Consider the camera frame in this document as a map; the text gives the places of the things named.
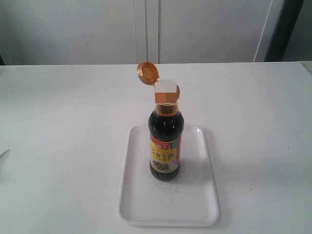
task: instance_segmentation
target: white wall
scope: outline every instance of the white wall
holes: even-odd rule
[[[252,62],[283,0],[0,0],[5,64]]]
[[[303,2],[283,60],[312,60],[312,0]]]

